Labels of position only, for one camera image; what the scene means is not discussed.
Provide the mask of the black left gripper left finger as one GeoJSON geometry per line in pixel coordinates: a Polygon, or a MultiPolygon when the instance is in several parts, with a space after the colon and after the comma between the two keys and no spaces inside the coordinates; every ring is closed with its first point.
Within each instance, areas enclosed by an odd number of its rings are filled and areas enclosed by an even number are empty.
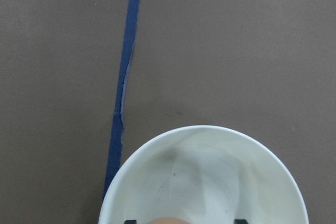
{"type": "Polygon", "coordinates": [[[137,220],[125,220],[124,224],[137,224],[137,220]]]}

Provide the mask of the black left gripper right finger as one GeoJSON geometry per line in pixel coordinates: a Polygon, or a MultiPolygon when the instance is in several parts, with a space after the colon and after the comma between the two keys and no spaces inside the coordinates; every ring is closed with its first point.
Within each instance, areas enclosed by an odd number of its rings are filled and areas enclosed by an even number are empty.
{"type": "Polygon", "coordinates": [[[247,224],[247,220],[245,220],[245,219],[235,219],[234,224],[247,224]]]}

